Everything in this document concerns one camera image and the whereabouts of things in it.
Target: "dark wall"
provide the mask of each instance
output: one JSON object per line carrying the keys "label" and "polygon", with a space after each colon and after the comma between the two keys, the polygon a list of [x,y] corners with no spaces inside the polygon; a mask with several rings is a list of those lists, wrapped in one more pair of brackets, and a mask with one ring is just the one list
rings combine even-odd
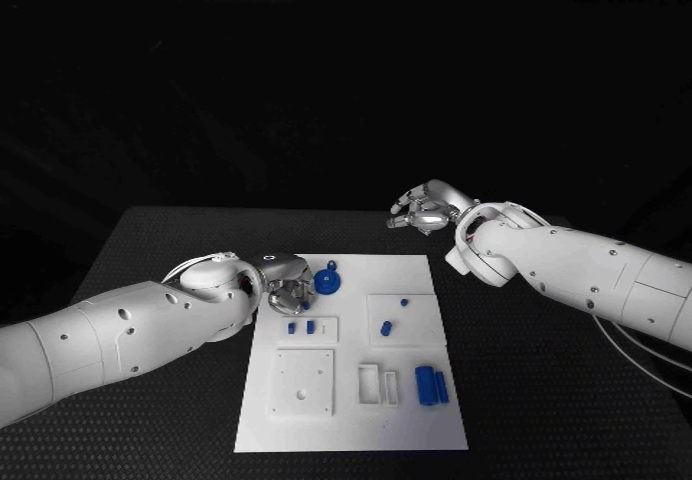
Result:
{"label": "dark wall", "polygon": [[282,6],[54,32],[16,2],[2,318],[65,306],[132,205],[386,218],[432,178],[692,260],[690,15],[616,7],[342,29]]}

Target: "table surface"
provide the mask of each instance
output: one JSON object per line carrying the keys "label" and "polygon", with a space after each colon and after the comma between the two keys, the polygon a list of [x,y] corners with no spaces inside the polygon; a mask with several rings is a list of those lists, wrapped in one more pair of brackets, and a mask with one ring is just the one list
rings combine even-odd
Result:
{"label": "table surface", "polygon": [[159,281],[218,251],[427,255],[469,451],[236,454],[253,324],[0,430],[0,479],[692,478],[692,431],[671,392],[593,319],[521,278],[495,288],[459,275],[445,261],[452,228],[426,237],[390,230],[387,218],[387,211],[136,207],[74,301]]}

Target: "blue object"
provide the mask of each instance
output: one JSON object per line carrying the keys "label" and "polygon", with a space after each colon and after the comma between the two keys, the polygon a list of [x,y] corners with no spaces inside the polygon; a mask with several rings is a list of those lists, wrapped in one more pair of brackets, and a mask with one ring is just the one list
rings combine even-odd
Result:
{"label": "blue object", "polygon": [[381,333],[386,337],[388,337],[391,331],[393,331],[393,322],[388,320],[388,321],[383,324],[383,330],[380,331],[380,333]]}
{"label": "blue object", "polygon": [[416,383],[419,384],[419,402],[422,405],[437,405],[437,382],[433,367],[416,368]]}
{"label": "blue object", "polygon": [[450,397],[448,396],[448,385],[445,383],[445,373],[436,372],[437,380],[437,393],[440,394],[440,402],[450,403]]}
{"label": "blue object", "polygon": [[337,262],[328,263],[328,268],[315,274],[315,290],[324,295],[332,295],[342,286],[342,278],[337,273]]}

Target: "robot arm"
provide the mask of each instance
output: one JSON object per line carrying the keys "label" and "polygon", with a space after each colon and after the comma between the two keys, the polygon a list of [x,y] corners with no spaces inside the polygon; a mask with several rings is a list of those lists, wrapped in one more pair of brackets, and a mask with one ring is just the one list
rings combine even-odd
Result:
{"label": "robot arm", "polygon": [[411,190],[393,213],[407,205],[390,228],[411,225],[430,234],[452,221],[446,260],[463,275],[502,287],[520,273],[547,297],[692,351],[692,264],[551,226],[512,202],[472,201],[440,180]]}
{"label": "robot arm", "polygon": [[233,253],[0,329],[0,428],[67,396],[151,372],[253,322],[263,293],[299,314],[315,298],[308,262]]}

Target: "table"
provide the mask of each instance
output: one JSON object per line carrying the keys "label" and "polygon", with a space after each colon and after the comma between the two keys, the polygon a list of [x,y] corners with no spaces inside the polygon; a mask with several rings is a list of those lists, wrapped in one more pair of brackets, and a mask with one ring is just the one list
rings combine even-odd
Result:
{"label": "table", "polygon": [[672,395],[593,319],[520,277],[495,288],[459,275],[445,261],[452,228],[426,237],[390,230],[387,218],[387,211],[135,207],[74,301],[159,281],[218,251],[427,255],[468,452],[234,454],[251,325],[0,430],[0,479],[692,478],[692,431]]}

